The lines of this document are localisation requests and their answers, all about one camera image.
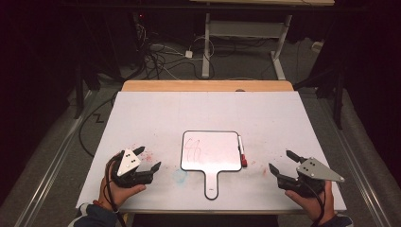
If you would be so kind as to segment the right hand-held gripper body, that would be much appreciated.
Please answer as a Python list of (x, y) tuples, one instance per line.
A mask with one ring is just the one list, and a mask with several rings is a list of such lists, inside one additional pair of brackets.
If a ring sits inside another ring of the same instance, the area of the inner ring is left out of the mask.
[(313, 198), (324, 191), (325, 182), (343, 183), (345, 178), (340, 174), (311, 157), (292, 157), (300, 165), (296, 167), (297, 178), (285, 176), (276, 170), (277, 184), (280, 189), (292, 190), (303, 198)]

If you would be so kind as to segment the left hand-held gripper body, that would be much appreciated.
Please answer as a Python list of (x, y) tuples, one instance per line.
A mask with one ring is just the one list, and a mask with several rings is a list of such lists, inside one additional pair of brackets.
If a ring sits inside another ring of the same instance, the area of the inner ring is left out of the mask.
[(138, 172), (141, 165), (138, 155), (133, 153), (134, 149), (122, 150), (114, 161), (112, 168), (112, 180), (123, 188), (134, 187), (138, 184), (150, 184), (153, 181), (153, 174), (149, 170)]

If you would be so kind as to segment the white marker with red cap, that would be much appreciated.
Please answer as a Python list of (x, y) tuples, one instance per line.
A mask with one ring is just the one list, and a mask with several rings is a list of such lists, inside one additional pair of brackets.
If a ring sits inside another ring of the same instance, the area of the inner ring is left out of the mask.
[(241, 135), (239, 135), (237, 137), (237, 140), (238, 140), (238, 149), (239, 149), (239, 152), (240, 152), (241, 166), (242, 167), (247, 167), (248, 166), (248, 162), (247, 162), (246, 155), (245, 155), (245, 152), (244, 152), (244, 146), (243, 146), (243, 141), (242, 141)]

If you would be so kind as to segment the white paddle whiteboard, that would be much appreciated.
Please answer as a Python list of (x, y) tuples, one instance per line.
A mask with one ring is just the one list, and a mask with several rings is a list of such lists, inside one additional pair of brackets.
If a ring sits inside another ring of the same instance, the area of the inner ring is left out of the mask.
[(181, 168), (204, 175), (204, 195), (218, 197), (218, 174), (237, 172), (242, 168), (241, 142), (236, 131), (185, 131), (183, 133)]

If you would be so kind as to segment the person's left hand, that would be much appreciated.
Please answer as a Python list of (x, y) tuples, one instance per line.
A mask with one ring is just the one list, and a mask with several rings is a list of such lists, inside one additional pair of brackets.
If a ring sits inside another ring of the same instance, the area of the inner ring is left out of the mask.
[(111, 171), (114, 162), (109, 161), (105, 165), (105, 170), (108, 171), (101, 181), (100, 191), (96, 205), (101, 208), (115, 212), (117, 211), (124, 202), (130, 197), (144, 191), (147, 187), (144, 184), (138, 184), (131, 188), (122, 188), (115, 184), (111, 180)]

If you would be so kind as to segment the person's right hand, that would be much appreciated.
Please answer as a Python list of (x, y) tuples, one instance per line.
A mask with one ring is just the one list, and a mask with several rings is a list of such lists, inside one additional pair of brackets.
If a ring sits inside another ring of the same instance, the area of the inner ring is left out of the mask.
[(287, 190), (285, 195), (300, 205), (304, 209), (306, 215), (312, 221), (318, 221), (320, 225), (336, 215), (334, 211), (332, 183), (330, 181), (325, 182), (325, 190), (319, 195), (319, 200), (316, 198), (303, 198), (291, 190)]

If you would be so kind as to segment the black metal stand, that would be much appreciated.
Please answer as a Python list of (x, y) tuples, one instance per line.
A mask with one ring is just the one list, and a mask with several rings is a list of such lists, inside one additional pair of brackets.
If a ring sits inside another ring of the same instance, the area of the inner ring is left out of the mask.
[(98, 91), (100, 83), (97, 72), (88, 64), (79, 62), (75, 69), (76, 79), (76, 113), (75, 119), (78, 119), (84, 108), (84, 93), (83, 86), (86, 85), (90, 90)]
[(342, 129), (341, 109), (344, 85), (344, 74), (338, 64), (328, 66), (320, 73), (311, 74), (307, 79), (293, 85), (295, 91), (304, 87), (316, 87), (317, 98), (333, 98), (333, 120), (339, 130)]

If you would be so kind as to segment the wooden table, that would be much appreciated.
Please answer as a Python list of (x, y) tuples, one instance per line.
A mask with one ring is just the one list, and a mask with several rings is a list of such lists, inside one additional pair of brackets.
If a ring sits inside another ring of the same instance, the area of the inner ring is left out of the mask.
[(291, 92), (286, 80), (128, 80), (122, 92)]

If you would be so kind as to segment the metal floor rail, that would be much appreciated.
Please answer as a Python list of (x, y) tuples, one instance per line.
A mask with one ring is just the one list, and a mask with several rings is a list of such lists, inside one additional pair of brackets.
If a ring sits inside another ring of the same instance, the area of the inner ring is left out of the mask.
[(343, 98), (341, 125), (334, 122), (332, 102), (314, 95), (303, 102), (329, 165), (345, 177), (340, 193), (355, 227), (396, 227), (393, 210), (399, 188), (375, 150), (348, 96)]
[(90, 107), (93, 105), (96, 100), (97, 92), (88, 91), (83, 104), (84, 107), (74, 120), (69, 128), (67, 134), (65, 135), (60, 147), (57, 149), (57, 152), (50, 163), (49, 168), (45, 172), (42, 177), (39, 185), (37, 186), (33, 196), (28, 201), (26, 207), (21, 213), (20, 217), (17, 219), (14, 227), (31, 227), (35, 218), (37, 217), (40, 209), (42, 208), (44, 201), (55, 182), (61, 167), (64, 163), (65, 158), (67, 157), (71, 144), (78, 133), (78, 128), (83, 124), (83, 119), (85, 115), (89, 112)]

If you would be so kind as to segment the white metal desk frame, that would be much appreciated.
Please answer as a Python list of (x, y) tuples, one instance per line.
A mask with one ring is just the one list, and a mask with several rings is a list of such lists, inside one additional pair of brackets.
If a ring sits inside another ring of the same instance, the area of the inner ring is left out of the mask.
[[(251, 7), (311, 7), (323, 8), (335, 5), (335, 0), (190, 0), (191, 2), (201, 3), (204, 7), (216, 7), (218, 4), (228, 4), (229, 6), (250, 5)], [(292, 19), (292, 13), (287, 13), (283, 22), (246, 22), (244, 19), (234, 19), (233, 21), (212, 19), (211, 13), (205, 14), (204, 26), (204, 48), (202, 54), (201, 77), (211, 78), (212, 63), (211, 57), (215, 50), (211, 37), (227, 38), (262, 38), (277, 39), (277, 47), (270, 52), (270, 61), (274, 69), (275, 76), (279, 80), (285, 80), (285, 74), (280, 62), (285, 39), (288, 34)]]

